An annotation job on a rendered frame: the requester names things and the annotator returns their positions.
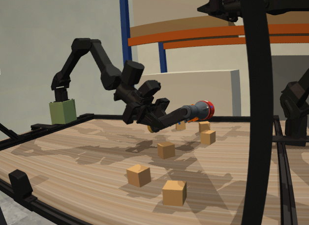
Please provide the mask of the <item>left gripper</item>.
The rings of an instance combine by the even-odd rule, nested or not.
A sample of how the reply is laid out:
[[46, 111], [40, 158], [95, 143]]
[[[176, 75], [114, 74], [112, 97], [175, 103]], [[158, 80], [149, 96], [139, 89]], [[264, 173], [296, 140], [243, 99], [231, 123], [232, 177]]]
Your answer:
[[137, 124], [164, 129], [164, 124], [158, 118], [167, 115], [165, 110], [170, 101], [167, 98], [160, 98], [153, 104], [153, 99], [146, 97], [142, 102], [138, 102], [133, 93], [132, 90], [125, 98], [126, 108], [122, 115], [123, 122], [127, 125], [132, 124], [134, 122], [132, 116], [135, 115]]

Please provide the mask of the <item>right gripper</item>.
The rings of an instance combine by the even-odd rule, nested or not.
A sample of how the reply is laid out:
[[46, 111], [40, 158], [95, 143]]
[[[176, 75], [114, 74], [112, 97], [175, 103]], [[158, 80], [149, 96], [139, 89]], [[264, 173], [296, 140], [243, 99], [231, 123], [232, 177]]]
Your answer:
[[240, 0], [226, 4], [223, 4], [222, 0], [209, 0], [207, 4], [197, 8], [197, 11], [230, 22], [237, 22], [238, 17], [242, 18]]

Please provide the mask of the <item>black hose nozzle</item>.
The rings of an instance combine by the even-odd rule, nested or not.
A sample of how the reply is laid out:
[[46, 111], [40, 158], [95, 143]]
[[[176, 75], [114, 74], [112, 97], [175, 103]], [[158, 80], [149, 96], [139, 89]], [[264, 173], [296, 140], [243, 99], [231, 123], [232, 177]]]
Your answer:
[[[215, 112], [215, 108], [213, 104], [209, 101], [199, 101], [195, 105], [184, 105], [181, 108], [178, 108], [171, 113], [164, 115], [160, 118], [158, 118], [163, 124], [164, 129], [172, 126], [174, 124], [181, 124], [181, 121], [184, 121], [185, 123], [190, 123], [191, 121], [197, 121], [197, 120], [205, 120], [210, 119]], [[195, 117], [194, 119], [190, 120], [190, 117]], [[187, 121], [186, 121], [187, 119]], [[147, 126], [148, 130], [151, 133], [157, 133], [159, 132], [160, 128]]]

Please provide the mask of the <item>tan wooden cube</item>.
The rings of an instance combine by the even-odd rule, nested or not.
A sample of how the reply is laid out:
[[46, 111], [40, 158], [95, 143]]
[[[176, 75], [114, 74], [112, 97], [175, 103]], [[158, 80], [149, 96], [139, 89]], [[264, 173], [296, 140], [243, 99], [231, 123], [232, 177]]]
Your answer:
[[158, 156], [162, 159], [175, 157], [175, 144], [167, 141], [157, 144]]
[[201, 144], [211, 145], [216, 142], [216, 131], [205, 130], [200, 133]]
[[201, 133], [205, 130], [210, 130], [210, 122], [208, 121], [199, 122], [199, 132]]
[[176, 124], [176, 129], [177, 129], [177, 130], [186, 129], [186, 128], [185, 128], [185, 123], [184, 123], [184, 121], [181, 121], [180, 123], [181, 123], [180, 125], [179, 125], [179, 123]]
[[151, 182], [150, 167], [143, 165], [135, 165], [126, 169], [128, 183], [136, 187], [142, 186]]
[[168, 180], [162, 188], [163, 205], [183, 206], [187, 197], [186, 181]]

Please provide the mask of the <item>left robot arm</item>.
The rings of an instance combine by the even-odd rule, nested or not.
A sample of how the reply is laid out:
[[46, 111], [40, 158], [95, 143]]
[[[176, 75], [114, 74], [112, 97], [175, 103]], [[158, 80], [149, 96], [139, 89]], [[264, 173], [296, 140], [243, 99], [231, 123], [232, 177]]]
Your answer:
[[[153, 95], [161, 89], [161, 85], [156, 80], [145, 81], [138, 90], [133, 85], [138, 84], [145, 66], [132, 60], [126, 60], [123, 71], [115, 67], [110, 61], [101, 41], [90, 38], [75, 38], [71, 45], [72, 52], [68, 57], [61, 71], [53, 78], [51, 90], [55, 91], [54, 102], [67, 101], [68, 94], [66, 88], [69, 88], [70, 74], [80, 57], [91, 52], [95, 62], [101, 72], [101, 82], [106, 90], [114, 90], [114, 101], [123, 100], [133, 90], [133, 94], [139, 102], [146, 97], [154, 99]], [[122, 80], [122, 81], [121, 81]], [[56, 88], [64, 86], [61, 88]]]

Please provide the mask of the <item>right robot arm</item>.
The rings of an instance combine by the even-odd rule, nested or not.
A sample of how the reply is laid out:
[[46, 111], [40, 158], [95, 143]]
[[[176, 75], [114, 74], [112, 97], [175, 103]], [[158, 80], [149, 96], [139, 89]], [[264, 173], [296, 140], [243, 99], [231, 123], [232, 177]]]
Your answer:
[[[284, 14], [289, 11], [309, 11], [309, 0], [264, 0], [266, 13], [271, 15]], [[280, 104], [284, 115], [285, 135], [306, 137], [309, 105], [309, 68], [297, 82], [289, 82], [281, 91]], [[300, 110], [299, 110], [300, 109]]]

